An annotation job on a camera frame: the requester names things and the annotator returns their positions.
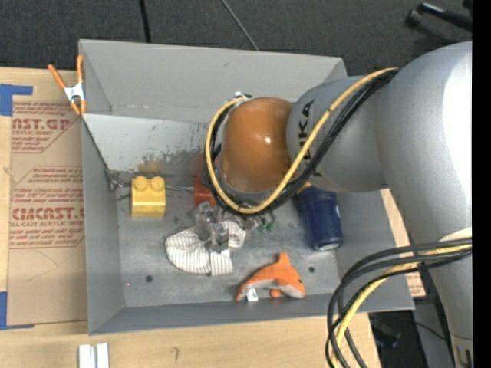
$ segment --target blue tape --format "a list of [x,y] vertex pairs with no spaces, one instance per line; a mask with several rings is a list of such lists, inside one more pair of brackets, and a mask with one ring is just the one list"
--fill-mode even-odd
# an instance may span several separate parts
[[7,327],[7,292],[0,291],[0,330]]
[[0,116],[11,116],[14,95],[32,95],[32,89],[32,86],[0,84]]
[[7,326],[7,292],[0,291],[0,331],[14,328],[31,328],[31,324],[25,326]]

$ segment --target black floor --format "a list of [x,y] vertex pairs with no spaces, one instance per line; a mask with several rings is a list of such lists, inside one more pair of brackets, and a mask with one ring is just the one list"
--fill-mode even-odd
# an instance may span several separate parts
[[[420,2],[468,15],[463,0],[226,1],[240,25],[221,0],[145,0],[152,42],[339,56],[349,74],[368,74],[471,39],[429,15],[418,29],[404,24]],[[0,0],[0,30],[4,67],[73,69],[80,38],[146,41],[139,0]],[[404,338],[381,349],[382,363],[425,367],[414,325],[401,315],[384,317]]]

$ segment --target yellow cable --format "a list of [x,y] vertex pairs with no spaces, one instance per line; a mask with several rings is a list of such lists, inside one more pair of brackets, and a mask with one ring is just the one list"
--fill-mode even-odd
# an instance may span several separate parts
[[[468,248],[472,248],[472,244],[466,244],[466,245],[458,245],[456,247],[448,247],[448,248],[438,248],[434,249],[432,251],[427,252],[425,255],[436,255],[436,254],[443,254],[443,253],[451,253],[451,252],[458,252],[462,251]],[[396,264],[395,266],[392,266],[391,268],[388,268],[386,271],[384,271],[381,275],[388,275],[392,274],[397,271],[402,271],[406,270],[409,268],[416,268],[417,265],[421,261],[418,261],[415,259],[414,263],[404,263],[404,264]],[[341,341],[343,340],[344,333],[346,332],[346,329],[348,328],[348,325],[353,318],[354,314],[358,311],[358,308],[363,304],[363,302],[367,299],[367,297],[375,290],[377,289],[381,284],[383,284],[388,277],[382,278],[378,281],[375,281],[373,284],[368,286],[363,292],[360,293],[360,295],[356,298],[354,303],[350,306],[348,309],[348,312],[344,316],[343,320],[339,324],[338,332],[336,333],[336,342],[338,345],[341,344]],[[332,360],[332,363],[334,366],[337,366],[337,361],[336,357],[333,357],[334,359]]]
[[218,120],[219,116],[226,110],[228,109],[232,104],[238,102],[238,100],[232,100],[223,105],[219,111],[215,114],[213,117],[211,123],[209,124],[208,128],[208,133],[206,135],[206,144],[205,144],[205,157],[206,157],[206,166],[208,168],[208,173],[210,176],[210,179],[212,181],[213,186],[215,187],[215,190],[219,194],[220,198],[223,199],[223,201],[230,206],[232,209],[236,210],[237,212],[240,212],[242,214],[255,214],[257,212],[260,212],[261,210],[265,209],[269,205],[273,203],[273,201],[279,196],[279,194],[282,192],[282,190],[286,187],[288,184],[288,181],[290,178],[293,176],[295,171],[297,170],[298,166],[302,162],[304,155],[307,153],[309,147],[311,146],[312,142],[314,142],[315,137],[318,135],[319,131],[321,130],[322,126],[325,124],[327,119],[331,116],[331,113],[335,111],[335,109],[341,105],[350,95],[352,95],[358,88],[362,87],[365,85],[367,82],[371,81],[372,79],[382,75],[383,73],[387,71],[392,71],[395,70],[396,68],[386,68],[384,70],[380,70],[377,72],[374,72],[373,74],[369,74],[363,78],[361,78],[359,81],[356,83],[352,84],[347,90],[344,91],[344,93],[338,97],[338,99],[327,109],[324,114],[322,115],[321,119],[315,124],[315,127],[311,131],[310,135],[308,136],[307,140],[305,141],[303,147],[300,149],[300,152],[296,156],[295,160],[293,161],[292,165],[290,166],[290,169],[288,172],[285,174],[285,177],[283,177],[283,180],[280,182],[279,186],[276,187],[275,191],[262,203],[255,207],[251,208],[242,208],[240,207],[239,204],[235,203],[233,200],[231,200],[227,194],[223,191],[222,187],[220,187],[220,184],[218,182],[218,179],[216,178],[215,170],[213,168],[212,160],[211,160],[211,153],[210,153],[210,148],[209,144],[211,142],[211,136],[212,136],[212,131],[213,127],[215,126],[216,121]]

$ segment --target yellow lego brick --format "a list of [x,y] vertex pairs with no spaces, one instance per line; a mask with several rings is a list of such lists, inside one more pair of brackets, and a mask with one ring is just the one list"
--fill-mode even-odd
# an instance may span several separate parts
[[131,216],[163,217],[166,213],[166,184],[160,176],[131,180]]

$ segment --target white cloth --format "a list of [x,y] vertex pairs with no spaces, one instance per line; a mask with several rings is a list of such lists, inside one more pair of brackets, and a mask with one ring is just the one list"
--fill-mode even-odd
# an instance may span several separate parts
[[167,257],[180,270],[193,274],[221,275],[233,272],[230,250],[242,247],[246,231],[234,221],[221,221],[223,228],[229,230],[229,249],[221,252],[209,251],[204,241],[199,239],[194,227],[168,237],[165,241]]

